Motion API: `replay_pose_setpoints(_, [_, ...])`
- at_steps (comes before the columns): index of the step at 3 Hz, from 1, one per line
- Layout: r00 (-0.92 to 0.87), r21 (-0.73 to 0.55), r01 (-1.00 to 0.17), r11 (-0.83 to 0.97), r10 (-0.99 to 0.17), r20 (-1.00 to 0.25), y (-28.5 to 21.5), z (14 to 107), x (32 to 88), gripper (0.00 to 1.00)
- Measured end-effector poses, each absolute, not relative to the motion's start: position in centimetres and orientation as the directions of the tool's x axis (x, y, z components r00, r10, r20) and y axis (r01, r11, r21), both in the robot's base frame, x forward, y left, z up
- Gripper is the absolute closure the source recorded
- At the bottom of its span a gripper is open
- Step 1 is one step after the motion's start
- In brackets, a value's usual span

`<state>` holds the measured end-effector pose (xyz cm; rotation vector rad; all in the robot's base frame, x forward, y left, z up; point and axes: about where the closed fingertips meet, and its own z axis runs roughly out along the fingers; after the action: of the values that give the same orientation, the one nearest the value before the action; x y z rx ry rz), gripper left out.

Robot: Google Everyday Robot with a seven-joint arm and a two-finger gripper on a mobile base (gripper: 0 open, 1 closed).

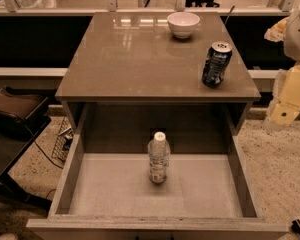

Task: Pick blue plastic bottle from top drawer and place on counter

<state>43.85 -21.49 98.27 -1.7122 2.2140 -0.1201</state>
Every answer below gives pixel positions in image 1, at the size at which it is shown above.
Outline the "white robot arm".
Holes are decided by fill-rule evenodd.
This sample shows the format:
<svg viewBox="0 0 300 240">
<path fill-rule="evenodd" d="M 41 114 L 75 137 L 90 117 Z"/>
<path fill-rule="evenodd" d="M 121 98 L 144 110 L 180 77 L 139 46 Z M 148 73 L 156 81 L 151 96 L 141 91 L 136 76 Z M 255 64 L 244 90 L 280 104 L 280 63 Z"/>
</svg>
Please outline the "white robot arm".
<svg viewBox="0 0 300 240">
<path fill-rule="evenodd" d="M 275 78 L 273 99 L 266 112 L 269 128 L 290 125 L 300 114 L 300 4 L 292 13 L 269 28 L 264 38 L 283 42 L 284 54 L 295 64 L 289 70 L 280 70 Z"/>
</svg>

